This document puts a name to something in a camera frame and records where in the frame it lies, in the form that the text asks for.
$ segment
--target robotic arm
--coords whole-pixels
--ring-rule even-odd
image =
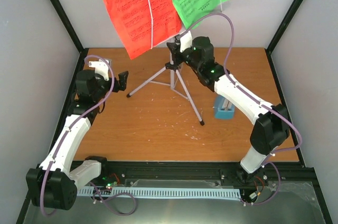
[[[215,62],[213,45],[208,37],[200,36],[194,40],[189,37],[191,34],[188,32],[181,37],[180,41],[167,43],[173,60],[177,64],[187,64],[197,75],[201,84],[233,103],[253,124],[250,136],[251,148],[241,160],[242,171],[238,174],[239,179],[245,183],[248,174],[259,169],[267,156],[289,136],[288,125],[262,108],[262,105],[275,110],[286,118],[287,110],[281,104],[274,106],[259,98],[238,82],[227,70],[228,77],[223,66]]]
[[[99,107],[85,116],[79,117],[86,110],[96,105],[110,90],[112,78],[109,78],[108,66],[103,61],[91,61],[89,67],[95,70],[82,70],[76,77],[76,93],[78,99],[73,101],[68,109],[68,116],[62,132],[47,158],[37,169],[30,169],[26,181],[32,203],[40,206],[40,194],[43,178],[49,169],[44,189],[44,206],[55,209],[69,210],[76,199],[77,191],[92,179],[105,176],[104,157],[90,156],[76,169],[70,171],[75,153],[92,126]],[[128,71],[119,74],[119,80],[114,78],[113,92],[126,89]]]

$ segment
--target black frame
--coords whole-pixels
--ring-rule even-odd
[[[79,60],[74,71],[70,87],[62,108],[62,112],[60,115],[60,119],[55,130],[55,134],[52,140],[51,147],[54,145],[56,140],[59,137],[59,134],[62,131],[62,127],[65,122],[65,118],[67,116],[67,107],[69,106],[70,102],[72,101],[72,94],[75,91],[75,77],[76,74],[83,69],[84,66],[84,58],[88,54],[88,48],[83,48],[77,34],[72,27],[65,11],[59,0],[50,0],[52,5],[54,6],[57,14],[60,17],[63,25],[65,26],[70,38],[72,39],[74,45],[79,51]],[[296,14],[298,8],[300,7],[303,0],[293,0],[289,10],[287,11],[285,17],[283,18],[279,28],[277,29],[274,37],[272,38],[268,48],[265,50],[267,59],[273,74],[273,78],[277,87],[277,91],[279,97],[281,99],[281,103],[286,107],[286,102],[284,99],[284,95],[276,74],[276,70],[274,67],[274,63],[272,60],[272,53],[275,47],[277,46],[279,40],[283,36],[285,30],[287,29],[289,23],[291,22],[292,18]],[[294,144],[298,143],[295,133],[291,132]],[[323,213],[324,219],[326,223],[332,223],[330,214],[328,212],[322,190],[317,180],[316,173],[313,168],[308,168],[305,166],[304,159],[300,149],[297,150],[297,155],[299,158],[299,162],[287,162],[287,163],[276,163],[278,170],[281,176],[285,177],[286,180],[289,181],[308,181],[312,182],[315,193],[317,195],[317,199],[321,206],[321,211]],[[79,166],[81,162],[74,161],[72,163],[72,167],[75,168]],[[252,185],[242,185],[239,183],[233,183],[227,179],[222,180],[221,175],[228,174],[231,172],[235,172],[237,168],[236,163],[232,162],[223,162],[223,163],[207,163],[207,162],[198,162],[198,163],[173,163],[173,162],[108,162],[109,170],[114,170],[116,174],[119,175],[122,182],[126,180],[138,180],[138,179],[170,179],[170,180],[208,180],[208,181],[221,181],[224,185],[233,185],[234,188],[238,189],[247,189],[252,188]],[[276,172],[271,166],[267,166],[263,171],[260,170],[262,174],[266,174],[268,176],[268,180],[275,181],[277,179]],[[21,212],[17,219],[17,224],[23,223],[25,219],[25,215],[28,210],[28,206],[30,204],[30,197],[29,193],[25,198],[23,203]]]

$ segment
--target gray floor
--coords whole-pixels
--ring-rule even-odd
[[[260,198],[271,194],[265,189]],[[128,217],[112,214],[89,197],[78,197],[69,211],[59,210],[46,218],[40,209],[30,205],[24,223],[325,223],[311,185],[283,184],[281,191],[263,206],[244,207],[237,201],[139,199],[136,212]],[[110,204],[127,212],[130,199],[115,199]]]

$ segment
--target tripod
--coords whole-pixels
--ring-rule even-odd
[[[159,76],[162,72],[164,72],[165,70],[167,69],[170,69],[170,84],[169,83],[163,83],[163,82],[157,82],[157,81],[153,81],[157,76]],[[143,82],[141,85],[139,85],[137,88],[135,88],[132,92],[130,92],[129,94],[127,94],[127,97],[131,97],[133,94],[135,94],[137,91],[139,91],[141,88],[143,88],[145,85],[147,85],[148,83],[156,83],[156,84],[161,84],[161,85],[165,85],[165,86],[170,86],[170,89],[175,91],[177,94],[179,94],[180,96],[182,96],[183,98],[187,99],[192,108],[194,109],[195,113],[196,113],[196,116],[197,118],[199,119],[199,122],[201,125],[204,125],[204,121],[199,113],[199,111],[197,110],[196,108],[196,105],[194,103],[194,101],[192,100],[191,98],[191,95],[182,79],[182,76],[181,76],[181,71],[182,67],[180,66],[180,64],[176,64],[174,61],[173,61],[173,58],[172,58],[172,54],[170,54],[170,62],[166,63],[165,66],[160,70],[158,71],[157,73],[155,73],[153,76],[151,76],[149,79],[147,79],[145,82]],[[176,83],[177,81],[180,80],[180,83],[184,89],[184,92],[186,94],[183,95],[181,94],[180,92],[178,92],[175,87],[176,87]]]

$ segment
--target wooden tabletop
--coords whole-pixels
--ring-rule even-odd
[[[226,48],[215,48],[215,58],[223,62]],[[75,160],[89,155],[111,161],[240,161],[250,147],[253,125],[238,109],[231,120],[214,117],[216,94],[202,86],[188,66],[182,77],[205,122],[199,121],[188,100],[169,87],[149,83],[126,98],[127,93],[161,69],[169,61],[166,48],[154,48],[130,60],[123,48],[90,49],[89,54],[112,59],[115,74],[129,71],[127,90],[112,93],[76,153]],[[280,103],[263,48],[234,48],[227,68],[244,86],[262,99]],[[170,81],[165,71],[158,81]],[[177,83],[177,90],[183,92]],[[291,138],[282,147],[293,146]],[[275,161],[298,161],[295,151],[279,153]]]

